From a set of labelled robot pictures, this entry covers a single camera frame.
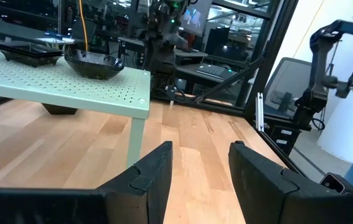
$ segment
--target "wooden floor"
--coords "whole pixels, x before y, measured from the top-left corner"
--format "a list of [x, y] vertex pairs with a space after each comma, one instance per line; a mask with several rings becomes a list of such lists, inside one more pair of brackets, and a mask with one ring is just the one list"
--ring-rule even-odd
[[[10, 101], [0, 106], [0, 187], [94, 189], [126, 169], [130, 128], [122, 116], [51, 116], [38, 103]], [[165, 223], [244, 223], [228, 168], [231, 142], [282, 164], [243, 118], [151, 103], [141, 156], [168, 140], [174, 167]]]

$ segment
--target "orange cable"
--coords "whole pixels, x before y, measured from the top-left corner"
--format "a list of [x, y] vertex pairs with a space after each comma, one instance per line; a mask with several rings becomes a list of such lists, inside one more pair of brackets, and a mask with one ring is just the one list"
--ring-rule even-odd
[[87, 37], [87, 28], [85, 26], [85, 18], [83, 17], [83, 10], [82, 10], [82, 0], [79, 0], [79, 10], [81, 13], [81, 20], [82, 20], [82, 27], [83, 27], [83, 34], [85, 36], [85, 51], [88, 53], [88, 37]]

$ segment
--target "gray floor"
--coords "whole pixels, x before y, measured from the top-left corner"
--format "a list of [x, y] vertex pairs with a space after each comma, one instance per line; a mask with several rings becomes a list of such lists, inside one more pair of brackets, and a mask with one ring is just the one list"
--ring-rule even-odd
[[351, 164], [322, 150], [317, 145], [319, 135], [317, 130], [303, 131], [289, 157], [315, 182], [322, 179], [323, 173], [344, 176]]

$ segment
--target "desk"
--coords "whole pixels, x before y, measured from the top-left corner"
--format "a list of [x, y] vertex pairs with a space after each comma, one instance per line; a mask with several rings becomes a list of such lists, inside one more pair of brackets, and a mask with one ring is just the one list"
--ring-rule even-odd
[[128, 165], [139, 159], [149, 114], [150, 73], [125, 68], [108, 81], [83, 78], [64, 58], [56, 66], [32, 68], [0, 53], [0, 96], [132, 117]]
[[[174, 74], [177, 78], [181, 78], [186, 80], [186, 87], [185, 93], [192, 94], [194, 85], [199, 84], [209, 88], [212, 88], [219, 83], [225, 81], [224, 78], [217, 78], [210, 75], [206, 75], [203, 73], [197, 72], [197, 69], [202, 64], [194, 64], [194, 65], [183, 65], [183, 66], [176, 66], [174, 68]], [[230, 72], [230, 77], [235, 75], [236, 72]]]

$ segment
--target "light green table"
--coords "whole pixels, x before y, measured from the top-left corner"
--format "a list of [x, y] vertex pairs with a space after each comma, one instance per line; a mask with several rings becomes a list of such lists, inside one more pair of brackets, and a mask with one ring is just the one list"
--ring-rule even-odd
[[128, 166], [139, 160], [149, 114], [149, 72], [125, 68], [110, 80], [91, 80], [76, 74], [64, 58], [56, 66], [32, 68], [0, 53], [0, 96], [132, 117]]

